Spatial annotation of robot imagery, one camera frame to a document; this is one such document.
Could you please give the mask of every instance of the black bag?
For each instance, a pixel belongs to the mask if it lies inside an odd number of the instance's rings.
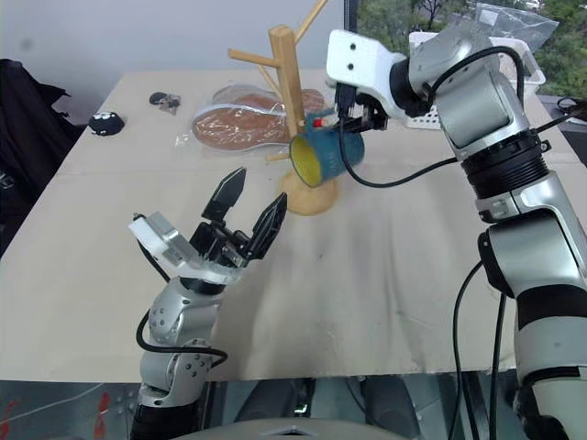
[[[0,256],[83,132],[51,108],[64,95],[0,60]]]

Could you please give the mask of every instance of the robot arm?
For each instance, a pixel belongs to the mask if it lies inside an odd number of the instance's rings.
[[[196,401],[208,371],[227,354],[210,348],[223,290],[237,282],[252,259],[262,259],[281,227],[287,207],[282,193],[260,215],[249,238],[227,229],[224,216],[242,193],[246,170],[220,182],[188,241],[160,213],[137,215],[129,226],[156,264],[175,275],[138,328],[146,351],[132,440],[161,440],[191,433]],[[149,324],[149,342],[143,327]]]
[[[463,66],[431,94],[446,71],[490,47],[485,36],[454,27],[407,59],[376,40],[335,30],[327,76],[355,89],[357,101],[366,94],[379,102],[387,117],[425,114],[434,98],[450,147],[477,194],[480,217],[492,224],[479,239],[488,279],[516,299],[515,354],[526,431],[533,439],[583,439],[587,240],[556,172],[542,159],[549,145],[530,129],[496,55]],[[338,114],[346,126],[344,107]],[[364,118],[361,124],[369,126]]]

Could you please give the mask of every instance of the wooden mug stand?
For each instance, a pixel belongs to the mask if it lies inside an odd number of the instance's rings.
[[[269,30],[269,41],[273,58],[261,57],[241,50],[229,49],[228,57],[258,65],[260,73],[267,84],[277,94],[285,106],[285,117],[290,137],[293,138],[305,131],[304,106],[302,102],[302,86],[297,65],[295,45],[308,30],[327,0],[318,0],[302,26],[297,32],[285,25]],[[265,70],[273,67],[277,71],[279,85]],[[289,155],[275,155],[268,160],[288,159]],[[336,180],[324,182],[317,188],[310,188],[294,170],[285,174],[279,185],[281,192],[287,193],[287,209],[299,215],[317,215],[332,207],[338,198]]]

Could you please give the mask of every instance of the table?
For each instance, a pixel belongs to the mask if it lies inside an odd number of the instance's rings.
[[[303,87],[324,91],[322,71]],[[161,211],[186,236],[222,177],[244,165],[248,177],[227,225],[250,231],[275,197],[287,161],[261,153],[217,154],[175,146],[196,109],[234,81],[262,85],[256,71],[153,71],[125,75],[102,110],[127,125],[113,137],[87,130],[63,162],[0,261],[0,379],[139,381],[134,334],[163,284],[127,230],[132,213]],[[176,116],[149,105],[152,92],[179,94]],[[530,120],[548,114],[531,97]],[[554,128],[548,165],[559,173],[587,224],[587,170]],[[390,123],[365,135],[358,172],[405,176],[451,156],[439,131]],[[484,225],[457,165],[392,190],[339,178],[340,199],[315,217],[288,214],[265,260],[225,290],[214,346],[229,361],[211,380],[320,377],[454,369],[453,303],[479,259]],[[498,295],[477,276],[460,320],[464,369],[491,365]],[[514,308],[506,311],[503,369],[512,367]]]

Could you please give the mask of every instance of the blue mug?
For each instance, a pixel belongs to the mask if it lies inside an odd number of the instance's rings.
[[[306,119],[307,132],[290,142],[290,158],[300,179],[311,188],[334,179],[347,170],[340,154],[337,129],[313,128]],[[358,133],[344,133],[345,151],[351,165],[365,157],[365,144]]]

